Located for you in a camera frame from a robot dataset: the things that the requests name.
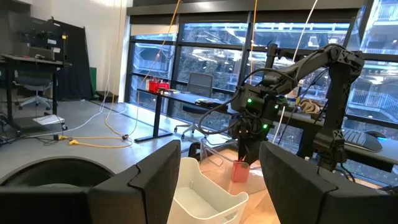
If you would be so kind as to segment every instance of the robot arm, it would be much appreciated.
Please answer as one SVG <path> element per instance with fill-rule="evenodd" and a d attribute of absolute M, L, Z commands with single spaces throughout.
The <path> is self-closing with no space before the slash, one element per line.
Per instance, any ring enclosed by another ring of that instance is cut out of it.
<path fill-rule="evenodd" d="M 297 63 L 280 70 L 270 70 L 260 86 L 245 83 L 237 89 L 232 109 L 242 112 L 230 133 L 238 138 L 239 159 L 253 163 L 258 159 L 258 142 L 267 140 L 284 95 L 292 91 L 298 81 L 320 67 L 328 67 L 331 91 L 328 99 L 332 113 L 327 113 L 324 127 L 317 134 L 313 146 L 320 154 L 318 165 L 333 170 L 337 162 L 346 160 L 341 125 L 345 115 L 351 84 L 359 77 L 364 65 L 361 52 L 350 52 L 344 47 L 330 44 L 314 51 Z"/>

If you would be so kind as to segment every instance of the white bin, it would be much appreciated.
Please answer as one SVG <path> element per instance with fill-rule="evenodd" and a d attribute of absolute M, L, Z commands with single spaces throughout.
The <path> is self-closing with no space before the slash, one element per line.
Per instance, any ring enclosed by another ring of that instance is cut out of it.
<path fill-rule="evenodd" d="M 205 177 L 196 159 L 181 159 L 168 224 L 238 224 L 249 195 L 232 196 Z"/>

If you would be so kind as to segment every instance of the keyboard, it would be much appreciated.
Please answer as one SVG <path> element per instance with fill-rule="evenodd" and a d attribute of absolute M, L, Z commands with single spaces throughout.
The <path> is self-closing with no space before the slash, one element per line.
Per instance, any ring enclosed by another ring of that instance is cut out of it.
<path fill-rule="evenodd" d="M 348 144 L 359 146 L 364 150 L 371 152 L 380 152 L 382 149 L 382 145 L 380 144 L 379 140 L 370 134 L 346 128 L 343 129 L 343 133 Z"/>

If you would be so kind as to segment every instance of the gray chair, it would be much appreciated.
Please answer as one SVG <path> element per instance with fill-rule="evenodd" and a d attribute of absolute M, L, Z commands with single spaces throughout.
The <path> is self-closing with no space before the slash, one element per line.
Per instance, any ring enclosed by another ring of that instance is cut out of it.
<path fill-rule="evenodd" d="M 46 60 L 54 59 L 54 52 L 52 50 L 40 49 L 37 47 L 28 48 L 28 56 L 36 57 L 37 55 L 45 57 Z M 39 91 L 45 91 L 53 87 L 52 74 L 51 73 L 39 73 L 39 72 L 21 72 L 15 77 L 15 84 L 23 86 L 24 88 L 32 91 L 36 91 L 35 96 L 17 99 L 16 105 L 18 109 L 22 109 L 23 106 L 30 103 L 35 103 L 36 106 L 42 103 L 46 106 L 46 110 L 51 110 L 50 104 L 52 100 L 41 97 Z"/>
<path fill-rule="evenodd" d="M 192 72 L 189 76 L 187 91 L 195 95 L 211 98 L 213 91 L 213 76 L 209 74 Z M 174 132 L 177 132 L 177 128 L 187 128 L 181 135 L 181 138 L 184 139 L 185 133 L 191 131 L 193 134 L 195 130 L 199 131 L 197 122 L 201 116 L 208 111 L 208 109 L 201 108 L 199 106 L 183 104 L 182 110 L 195 118 L 195 121 L 192 124 L 177 125 L 174 128 Z"/>

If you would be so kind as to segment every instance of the concrete floor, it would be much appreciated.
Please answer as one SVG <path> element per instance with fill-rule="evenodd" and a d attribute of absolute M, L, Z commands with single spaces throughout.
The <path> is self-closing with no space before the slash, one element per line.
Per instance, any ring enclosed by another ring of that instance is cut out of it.
<path fill-rule="evenodd" d="M 6 112 L 5 106 L 5 104 L 2 104 L 1 110 L 3 112 Z M 137 116 L 137 107 L 134 105 L 120 103 L 114 105 L 113 109 L 117 112 L 123 113 L 116 114 L 112 111 L 108 119 L 109 125 L 120 133 L 129 134 L 136 124 L 136 120 L 134 118 Z M 135 132 L 131 136 L 132 139 L 152 134 L 154 112 L 143 108 L 138 109 L 139 122 Z M 86 122 L 94 114 L 98 113 L 99 110 L 100 106 L 90 101 L 59 102 L 58 115 L 62 118 L 65 118 L 66 125 L 68 126 L 69 130 L 71 130 Z M 43 114 L 45 111 L 45 106 L 39 105 L 37 110 L 35 110 L 35 105 L 27 105 L 23 110 L 15 110 L 13 108 L 13 111 L 15 112 L 15 118 L 35 116 L 36 113 L 38 115 Z M 105 108 L 101 114 L 94 117 L 84 127 L 74 131 L 67 131 L 63 135 L 71 137 L 117 136 L 108 127 L 106 127 L 104 123 L 108 112 L 109 110 Z M 160 118 L 160 128 L 163 130 L 172 132 L 175 125 L 178 124 L 184 123 L 166 116 L 161 116 Z M 53 146 L 44 146 L 42 142 L 36 139 L 24 139 L 12 144 L 5 144 L 0 147 L 0 178 L 27 163 L 36 161 L 38 159 L 55 156 L 84 157 L 99 162 L 100 164 L 110 168 L 113 172 L 118 173 L 139 162 L 141 159 L 145 158 L 171 140 L 180 139 L 183 130 L 183 128 L 178 129 L 178 133 L 175 133 L 173 136 L 142 142 L 140 144 L 133 143 L 132 146 L 121 149 L 69 146 L 68 141 L 60 141 Z M 34 133 L 31 131 L 26 131 L 24 134 L 27 136 L 32 136 L 36 134 L 53 133 L 57 131 L 61 131 L 59 124 L 48 126 L 45 130 L 35 130 Z M 3 137 L 7 136 L 8 138 L 13 138 L 13 135 L 14 130 L 9 126 L 6 127 L 6 133 L 2 133 Z M 195 132 L 193 136 L 187 134 L 185 140 L 182 141 L 182 149 L 188 149 L 193 141 L 199 141 L 202 137 L 203 135 L 198 132 Z M 52 136 L 46 136 L 44 138 L 51 139 Z M 225 142 L 225 139 L 226 137 L 220 135 L 210 136 L 209 138 L 209 140 L 214 143 Z M 126 144 L 126 142 L 118 140 L 109 141 L 103 139 L 86 141 L 81 140 L 81 142 L 89 142 L 92 144 L 105 146 L 122 146 Z"/>

